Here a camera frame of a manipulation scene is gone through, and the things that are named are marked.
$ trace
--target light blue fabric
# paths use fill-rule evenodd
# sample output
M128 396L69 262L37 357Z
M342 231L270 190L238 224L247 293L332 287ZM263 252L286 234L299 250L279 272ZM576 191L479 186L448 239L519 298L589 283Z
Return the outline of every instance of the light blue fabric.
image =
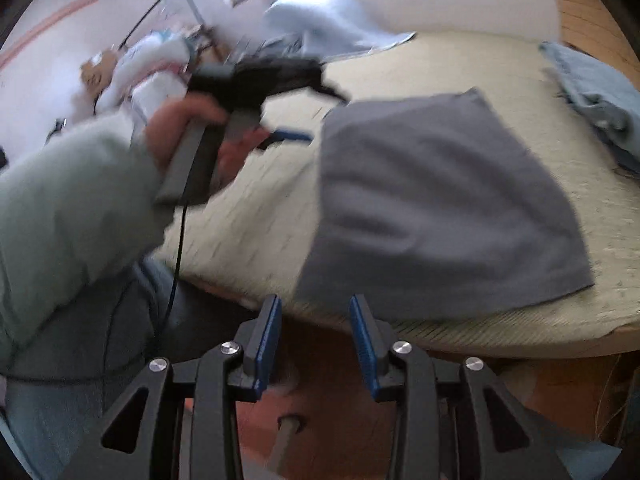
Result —
M143 137L104 124L0 174L2 366L58 307L162 244L174 218L154 206L162 175Z
M640 92L615 68L558 43L540 50L575 109L640 160Z
M556 450L572 480L601 480L620 454L621 449L617 447L583 440L539 413L527 411L545 442Z
M35 473L35 471L31 467L31 464L27 460L27 457L25 457L24 453L20 449L20 446L18 446L18 443L15 441L14 436L12 435L11 430L6 424L6 420L4 420L4 416L2 415L0 415L0 434L2 434L4 440L9 446L9 449L14 452L15 457L18 459L18 462L20 462L20 465L24 468L27 474L31 478L33 478L33 480L40 480L40 477Z

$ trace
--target gray towel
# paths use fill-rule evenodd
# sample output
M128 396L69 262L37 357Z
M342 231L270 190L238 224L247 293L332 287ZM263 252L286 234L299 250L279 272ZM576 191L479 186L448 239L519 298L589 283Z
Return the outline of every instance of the gray towel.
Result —
M640 92L625 75L594 57L542 43L562 88L575 109L612 142L640 160Z
M297 295L327 309L471 317L593 285L562 190L475 89L333 110L320 205Z

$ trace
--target metal screw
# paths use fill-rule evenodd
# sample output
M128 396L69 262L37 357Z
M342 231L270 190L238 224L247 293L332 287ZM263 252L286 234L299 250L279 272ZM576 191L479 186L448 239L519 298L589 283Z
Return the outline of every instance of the metal screw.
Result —
M233 355L238 352L239 349L240 345L235 341L227 341L226 343L222 343L222 345L220 345L220 351L224 355Z
M396 354L408 354L413 349L407 341L396 341L391 348Z
M161 357L157 357L153 361L149 363L149 370L152 372L161 372L165 368L167 368L169 363L166 359L162 359Z
M465 366L469 368L469 370L477 372L484 368L484 361L479 357L470 357L465 361Z

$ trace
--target finger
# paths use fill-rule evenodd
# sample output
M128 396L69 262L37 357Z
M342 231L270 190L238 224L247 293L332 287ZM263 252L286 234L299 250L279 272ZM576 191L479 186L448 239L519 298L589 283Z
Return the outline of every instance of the finger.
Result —
M218 159L237 159L245 160L252 150L248 150L246 147L241 146L238 142L224 142L218 150Z
M238 176L238 173L240 173L243 166L243 157L226 156L220 160L220 173L225 180L233 180Z
M211 123L223 124L228 118L226 111L208 94L190 92L175 106L176 112L187 120L199 117Z
M240 140L240 148L245 150L247 153L252 152L255 148L260 146L260 144L262 144L269 135L271 134L264 128L256 128L255 130L247 132Z

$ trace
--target blue gripper pad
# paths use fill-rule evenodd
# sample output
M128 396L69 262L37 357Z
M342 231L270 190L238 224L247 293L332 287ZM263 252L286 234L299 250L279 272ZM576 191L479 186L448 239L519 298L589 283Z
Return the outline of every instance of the blue gripper pad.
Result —
M282 330L282 302L274 296L269 319L262 333L262 340L255 358L254 391L258 399L269 384L269 377L276 359L276 350Z
M373 351L373 345L369 337L367 325L362 317L362 310L358 299L353 296L349 305L349 314L351 317L351 331L353 332L353 342L360 361L360 369L364 382L371 392L371 396L376 399L380 390L380 382L378 381L378 370L376 366L376 355Z
M307 132L299 132L293 130L274 130L271 134L271 137L274 140L297 140L299 142L306 142L307 144L311 143L314 140L314 136Z

